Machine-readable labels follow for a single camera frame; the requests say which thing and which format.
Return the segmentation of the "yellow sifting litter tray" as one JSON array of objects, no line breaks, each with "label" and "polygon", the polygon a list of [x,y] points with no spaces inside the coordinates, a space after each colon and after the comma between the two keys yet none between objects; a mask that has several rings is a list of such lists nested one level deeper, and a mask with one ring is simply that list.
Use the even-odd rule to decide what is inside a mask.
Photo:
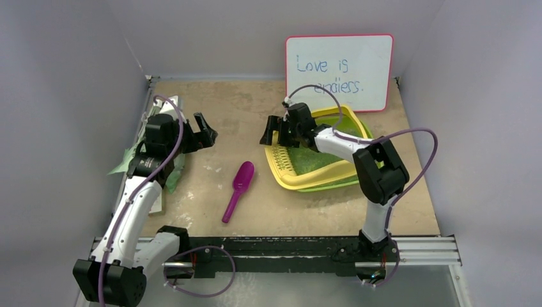
[{"label": "yellow sifting litter tray", "polygon": [[[328,124],[330,126],[336,122],[340,124],[343,118],[349,117],[359,126],[358,131],[362,131],[360,120],[350,106],[326,107],[312,111],[311,114],[316,124]],[[264,145],[264,151],[270,170],[281,187],[299,191],[356,175],[355,166],[342,159],[316,171],[297,175],[287,152],[288,147],[277,143],[278,135],[279,131],[275,131],[272,145]]]}]

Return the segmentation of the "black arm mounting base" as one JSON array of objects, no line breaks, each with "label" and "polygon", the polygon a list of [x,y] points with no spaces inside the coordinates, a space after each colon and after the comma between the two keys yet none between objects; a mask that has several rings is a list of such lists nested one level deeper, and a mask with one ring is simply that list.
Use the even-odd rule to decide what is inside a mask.
[{"label": "black arm mounting base", "polygon": [[399,248],[386,238],[371,243],[356,236],[191,237],[187,229],[163,226],[180,238],[174,259],[187,262],[196,278],[218,272],[328,273],[376,283],[398,266]]}]

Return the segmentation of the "green cat litter bag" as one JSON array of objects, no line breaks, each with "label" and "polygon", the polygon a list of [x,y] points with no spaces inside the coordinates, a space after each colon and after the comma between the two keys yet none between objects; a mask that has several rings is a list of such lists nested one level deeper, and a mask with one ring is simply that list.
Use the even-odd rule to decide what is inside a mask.
[{"label": "green cat litter bag", "polygon": [[[107,175],[112,175],[115,173],[126,173],[128,171],[128,164],[129,162],[136,156],[136,147],[139,145],[144,138],[144,126],[147,124],[149,118],[152,115],[158,114],[163,108],[164,105],[167,107],[171,107],[170,104],[167,102],[164,102],[162,99],[158,99],[157,102],[152,102],[151,107],[149,110],[143,113],[141,118],[141,124],[140,128],[137,133],[137,139],[134,145],[124,151],[123,159],[122,161],[114,167],[110,172],[108,172]],[[166,188],[169,191],[169,193],[173,193],[176,189],[177,182],[179,181],[181,177],[181,172],[185,165],[185,156],[181,154],[179,157],[175,157],[173,159],[174,168],[172,175],[168,175],[166,177]]]}]

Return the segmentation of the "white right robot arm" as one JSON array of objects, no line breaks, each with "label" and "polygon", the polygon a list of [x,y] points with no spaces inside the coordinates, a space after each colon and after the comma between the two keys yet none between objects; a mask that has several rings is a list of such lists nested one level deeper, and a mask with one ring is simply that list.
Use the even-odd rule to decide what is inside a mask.
[{"label": "white right robot arm", "polygon": [[380,256],[392,243],[391,213],[410,175],[388,139],[357,138],[340,133],[334,126],[318,124],[305,103],[283,104],[283,116],[270,115],[260,144],[285,148],[308,148],[331,154],[354,165],[360,189],[368,201],[366,220],[360,230],[359,252],[366,260]]}]

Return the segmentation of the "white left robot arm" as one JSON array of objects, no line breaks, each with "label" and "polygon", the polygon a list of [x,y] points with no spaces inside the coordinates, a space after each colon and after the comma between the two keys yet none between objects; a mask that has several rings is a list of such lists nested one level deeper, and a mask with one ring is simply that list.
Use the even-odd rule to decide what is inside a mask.
[{"label": "white left robot arm", "polygon": [[174,158],[215,144],[217,131],[201,113],[194,113],[194,117],[198,132],[192,130],[188,120],[169,111],[149,117],[106,233],[89,258],[78,259],[73,267],[73,276],[87,301],[137,306],[148,278],[163,262],[169,258],[181,262],[189,257],[188,231],[175,226],[161,227],[149,246],[141,250],[136,247],[150,209],[174,170]]}]

